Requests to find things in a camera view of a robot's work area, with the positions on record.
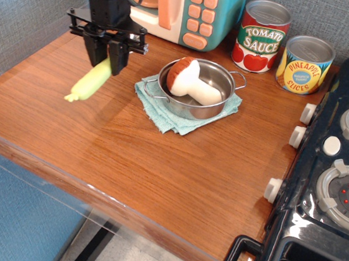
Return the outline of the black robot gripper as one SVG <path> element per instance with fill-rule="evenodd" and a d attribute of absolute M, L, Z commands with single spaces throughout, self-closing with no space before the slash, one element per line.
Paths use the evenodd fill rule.
<path fill-rule="evenodd" d="M 92 66 L 107 58 L 107 41 L 109 42 L 109 59 L 111 74 L 117 76 L 127 66 L 129 52 L 146 54 L 148 45 L 145 42 L 147 30 L 134 22 L 130 17 L 131 0 L 89 0 L 89 7 L 70 8 L 70 29 L 74 34 L 84 37 L 85 47 Z M 91 28 L 88 33 L 82 21 Z"/>

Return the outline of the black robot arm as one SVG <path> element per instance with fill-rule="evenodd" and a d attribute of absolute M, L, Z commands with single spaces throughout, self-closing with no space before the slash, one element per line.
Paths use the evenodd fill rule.
<path fill-rule="evenodd" d="M 131 19 L 132 6 L 143 0 L 89 0 L 87 9 L 70 8 L 72 34 L 84 38 L 92 66 L 109 60 L 112 75 L 128 64 L 129 53 L 146 54 L 147 30 Z"/>

